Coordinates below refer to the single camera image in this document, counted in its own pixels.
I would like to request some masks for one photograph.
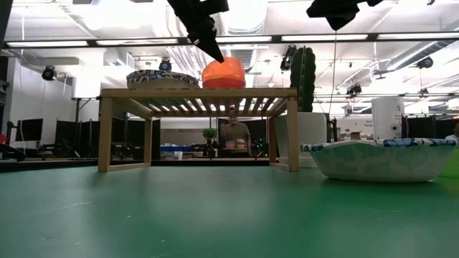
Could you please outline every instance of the paper bowl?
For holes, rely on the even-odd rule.
[[[350,140],[301,145],[329,178],[376,182],[423,182],[440,175],[456,140],[410,138]]]

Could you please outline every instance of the fluorescent light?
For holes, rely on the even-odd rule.
[[[157,56],[141,56],[141,57],[137,57],[137,58],[140,61],[151,61],[151,62],[161,61],[161,58],[157,57]]]
[[[367,34],[346,34],[336,35],[336,41],[340,40],[364,40],[368,37]],[[332,41],[335,40],[335,35],[298,35],[298,36],[282,36],[282,41],[302,42],[302,41]]]
[[[116,45],[140,45],[140,44],[177,44],[177,39],[119,39],[119,40],[98,40],[100,46],[116,46]]]
[[[231,42],[270,42],[271,36],[238,36],[238,37],[217,37],[218,43],[231,43]]]
[[[269,49],[269,46],[221,46],[220,50],[267,50]]]
[[[403,34],[380,34],[378,39],[437,39],[437,38],[457,38],[459,32],[441,33],[403,33]]]
[[[72,0],[14,0],[13,7],[40,6],[45,4],[52,4],[55,6],[67,6],[72,5]]]
[[[7,42],[9,47],[86,47],[86,41],[62,42]]]

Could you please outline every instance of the wooden table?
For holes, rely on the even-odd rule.
[[[101,92],[100,172],[151,166],[151,119],[161,117],[268,117],[270,164],[298,171],[298,111],[296,89],[104,89]],[[112,114],[121,109],[145,119],[144,163],[110,165]],[[276,163],[275,117],[288,111],[288,165]]]

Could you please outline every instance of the green object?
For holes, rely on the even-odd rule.
[[[217,129],[215,128],[206,128],[202,131],[202,136],[207,140],[212,140],[217,137]]]
[[[453,157],[446,164],[445,170],[440,176],[459,178],[459,149],[454,150]]]
[[[459,257],[459,180],[152,167],[0,173],[0,257]]]
[[[290,87],[298,94],[298,112],[313,112],[316,56],[310,47],[301,47],[293,55]]]

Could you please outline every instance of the cactus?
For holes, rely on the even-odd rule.
[[[301,47],[293,55],[290,74],[290,87],[298,93],[298,112],[313,112],[315,81],[316,56],[310,47]]]

